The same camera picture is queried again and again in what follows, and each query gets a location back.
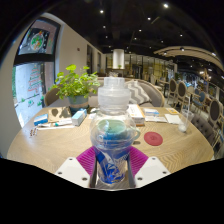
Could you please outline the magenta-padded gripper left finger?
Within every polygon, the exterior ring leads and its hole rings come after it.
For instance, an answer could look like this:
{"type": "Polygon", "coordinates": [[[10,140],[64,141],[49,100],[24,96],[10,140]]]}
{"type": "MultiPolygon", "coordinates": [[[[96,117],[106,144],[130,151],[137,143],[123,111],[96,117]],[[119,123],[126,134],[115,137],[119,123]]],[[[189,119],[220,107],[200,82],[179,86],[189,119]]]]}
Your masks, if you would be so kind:
{"type": "Polygon", "coordinates": [[[69,157],[55,174],[84,188],[94,188],[97,179],[97,160],[92,147],[78,157],[69,157]]]}

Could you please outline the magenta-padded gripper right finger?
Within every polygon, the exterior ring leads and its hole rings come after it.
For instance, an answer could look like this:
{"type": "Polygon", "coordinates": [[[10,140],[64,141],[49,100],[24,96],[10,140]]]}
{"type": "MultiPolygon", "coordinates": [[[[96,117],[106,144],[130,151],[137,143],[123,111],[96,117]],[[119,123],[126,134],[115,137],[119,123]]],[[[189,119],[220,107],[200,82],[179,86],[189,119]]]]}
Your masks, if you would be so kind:
{"type": "Polygon", "coordinates": [[[130,149],[127,165],[131,188],[146,186],[170,174],[156,156],[148,157],[135,147],[130,149]]]}

